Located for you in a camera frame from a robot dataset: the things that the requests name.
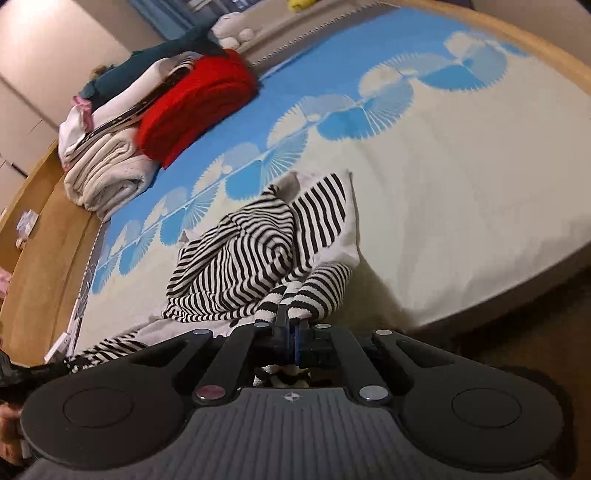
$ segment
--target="grey grooved surface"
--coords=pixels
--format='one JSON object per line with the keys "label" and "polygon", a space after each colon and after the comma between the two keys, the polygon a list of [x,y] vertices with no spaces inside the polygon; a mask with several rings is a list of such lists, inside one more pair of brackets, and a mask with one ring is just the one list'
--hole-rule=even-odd
{"label": "grey grooved surface", "polygon": [[[296,401],[284,396],[300,395]],[[135,465],[71,471],[40,460],[24,480],[551,480],[541,466],[465,472],[417,450],[387,411],[349,401],[340,388],[243,389],[231,404],[201,408],[175,442]]]}

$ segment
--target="blue curtain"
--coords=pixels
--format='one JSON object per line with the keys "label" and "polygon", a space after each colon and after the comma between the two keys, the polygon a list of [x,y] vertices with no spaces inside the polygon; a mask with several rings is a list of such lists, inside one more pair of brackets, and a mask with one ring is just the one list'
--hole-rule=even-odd
{"label": "blue curtain", "polygon": [[181,37],[196,22],[182,0],[129,0],[167,40]]}

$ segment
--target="black device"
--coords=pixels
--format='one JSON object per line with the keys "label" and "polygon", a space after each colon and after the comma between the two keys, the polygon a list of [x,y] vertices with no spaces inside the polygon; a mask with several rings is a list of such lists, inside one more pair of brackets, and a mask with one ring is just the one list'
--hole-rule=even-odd
{"label": "black device", "polygon": [[[252,388],[269,364],[328,369],[339,386]],[[13,386],[5,377],[0,397]],[[358,339],[280,312],[37,388],[21,427],[40,460],[22,478],[554,479],[544,458],[562,423],[524,378],[391,330]]]}

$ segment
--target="bed sheet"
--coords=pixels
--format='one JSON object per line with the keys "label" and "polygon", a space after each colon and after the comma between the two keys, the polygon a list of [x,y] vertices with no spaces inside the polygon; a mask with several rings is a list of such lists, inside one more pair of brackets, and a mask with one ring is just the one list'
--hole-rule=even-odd
{"label": "bed sheet", "polygon": [[405,330],[537,275],[591,239],[588,95],[512,44],[401,8],[262,82],[111,220],[78,347],[165,302],[197,235],[290,169],[352,172],[361,264],[333,319]]}

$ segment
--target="pink clothing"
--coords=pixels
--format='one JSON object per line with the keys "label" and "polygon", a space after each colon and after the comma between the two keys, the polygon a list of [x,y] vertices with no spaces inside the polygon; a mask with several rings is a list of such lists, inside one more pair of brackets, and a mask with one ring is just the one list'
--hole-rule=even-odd
{"label": "pink clothing", "polygon": [[8,284],[10,283],[10,279],[12,275],[8,273],[3,268],[0,268],[0,299],[6,298],[6,293],[8,292]]}
{"label": "pink clothing", "polygon": [[80,95],[72,97],[72,106],[79,106],[82,111],[82,122],[84,123],[84,131],[92,132],[92,102],[82,98]]}

